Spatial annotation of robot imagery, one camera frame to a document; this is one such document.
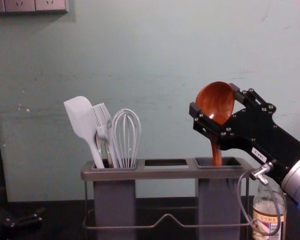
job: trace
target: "black cable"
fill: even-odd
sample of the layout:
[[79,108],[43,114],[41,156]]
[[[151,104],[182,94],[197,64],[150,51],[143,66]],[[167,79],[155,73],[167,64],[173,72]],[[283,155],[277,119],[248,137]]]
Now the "black cable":
[[276,216],[277,216],[277,225],[276,225],[276,228],[273,232],[261,232],[259,229],[257,229],[253,223],[252,223],[252,219],[251,217],[246,213],[246,210],[245,210],[245,207],[243,206],[242,204],[242,201],[241,201],[241,181],[242,179],[244,178],[244,176],[246,174],[250,174],[252,173],[253,171],[255,171],[255,169],[253,170],[248,170],[248,171],[245,171],[239,178],[238,180],[238,184],[237,184],[237,187],[236,187],[236,196],[237,196],[237,199],[238,199],[238,202],[239,202],[239,205],[240,205],[240,208],[241,208],[241,211],[245,217],[245,219],[247,220],[247,222],[249,223],[249,225],[251,226],[251,228],[256,231],[257,233],[263,235],[263,236],[273,236],[275,235],[279,230],[280,230],[280,227],[281,227],[281,219],[280,219],[280,209],[279,209],[279,203],[276,199],[276,196],[273,192],[273,190],[271,189],[271,187],[269,186],[269,184],[267,183],[265,186],[266,188],[269,190],[270,192],[270,195],[271,197],[273,198],[273,202],[274,202],[274,206],[275,206],[275,210],[276,210]]

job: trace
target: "utensil holder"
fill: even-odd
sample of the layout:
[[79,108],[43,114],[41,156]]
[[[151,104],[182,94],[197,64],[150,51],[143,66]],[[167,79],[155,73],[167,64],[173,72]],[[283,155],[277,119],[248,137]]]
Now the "utensil holder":
[[[215,169],[222,177],[199,178],[198,184],[198,224],[233,224],[240,223],[241,210],[237,199],[239,177],[228,176],[228,170],[240,169],[241,164],[234,157],[224,157],[222,166],[213,166],[212,158],[195,158],[201,170]],[[240,227],[223,227],[217,231],[212,228],[198,230],[199,240],[238,240]]]
[[[240,227],[248,228],[248,224],[240,223],[236,186],[241,174],[252,167],[241,158],[225,157],[222,160],[223,166],[213,167],[210,157],[139,159],[135,168],[104,169],[97,169],[90,161],[81,171],[86,202],[83,226],[87,231],[96,231],[97,240],[136,240],[137,230],[152,230],[170,218],[184,229],[197,229],[198,240],[238,240]],[[146,179],[197,179],[197,206],[194,206],[197,224],[183,224],[167,212],[155,223],[138,225],[135,181]],[[92,211],[87,208],[88,181],[93,182],[95,226],[87,222]],[[249,184],[246,185],[246,197],[248,193]]]

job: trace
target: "kitchen utensil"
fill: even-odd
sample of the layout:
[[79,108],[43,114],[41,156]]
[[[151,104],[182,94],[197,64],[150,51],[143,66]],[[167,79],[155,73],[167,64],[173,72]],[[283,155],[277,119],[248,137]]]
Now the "kitchen utensil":
[[110,154],[109,147],[106,143],[104,143],[104,147],[105,147],[105,151],[106,151],[106,157],[108,159],[109,168],[114,168],[115,166],[114,166],[114,162],[112,160],[111,154]]
[[141,123],[135,112],[121,109],[112,120],[112,137],[120,168],[133,168],[136,164],[141,135]]
[[[212,82],[204,87],[196,97],[195,104],[202,113],[223,125],[231,116],[235,106],[235,93],[228,83]],[[221,150],[211,141],[213,165],[222,165]]]
[[76,96],[65,101],[64,107],[75,134],[88,143],[95,166],[98,169],[105,168],[95,142],[97,126],[89,100],[84,96]]
[[112,139],[112,118],[104,103],[93,106],[94,118],[97,125],[96,131],[100,139],[102,139],[111,155],[114,168],[118,168],[116,152]]
[[95,144],[96,144],[96,149],[98,150],[100,157],[102,159],[101,139],[98,137],[97,132],[95,132]]

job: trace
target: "plastic bottle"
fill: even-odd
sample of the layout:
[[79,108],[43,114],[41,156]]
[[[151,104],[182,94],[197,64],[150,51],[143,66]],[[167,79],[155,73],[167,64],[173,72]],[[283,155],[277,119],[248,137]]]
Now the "plastic bottle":
[[[278,201],[280,209],[281,227],[273,236],[264,236],[256,231],[252,231],[252,237],[255,240],[285,240],[286,238],[286,217],[287,202],[280,186],[267,177],[275,198]],[[278,218],[274,200],[267,187],[259,184],[257,195],[253,199],[253,225],[266,233],[273,232],[278,224]]]

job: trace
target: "wooden ladle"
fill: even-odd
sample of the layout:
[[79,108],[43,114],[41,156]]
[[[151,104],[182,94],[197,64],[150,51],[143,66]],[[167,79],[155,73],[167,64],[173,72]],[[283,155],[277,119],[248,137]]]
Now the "wooden ladle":
[[[232,115],[235,106],[235,93],[228,83],[212,82],[204,87],[195,99],[202,113],[220,125]],[[222,166],[221,150],[211,141],[213,165]]]

